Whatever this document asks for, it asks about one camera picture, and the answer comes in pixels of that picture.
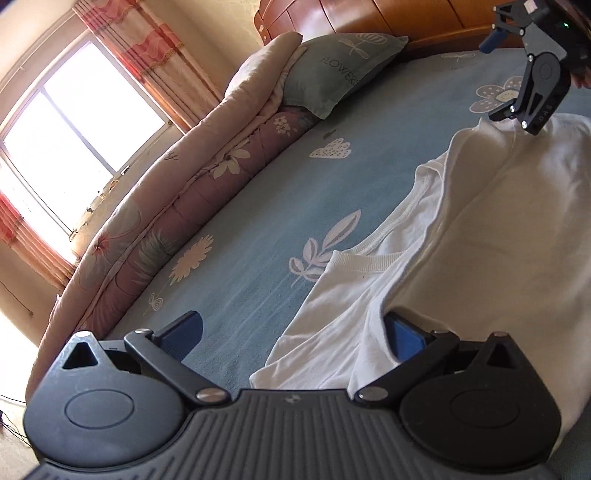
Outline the person's right hand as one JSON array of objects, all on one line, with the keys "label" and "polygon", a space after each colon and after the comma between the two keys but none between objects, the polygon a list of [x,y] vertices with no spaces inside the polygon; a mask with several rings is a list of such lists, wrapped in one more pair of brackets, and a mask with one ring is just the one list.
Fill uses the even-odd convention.
[{"label": "person's right hand", "polygon": [[591,89],[591,69],[586,67],[583,71],[571,75],[573,85],[578,88]]}]

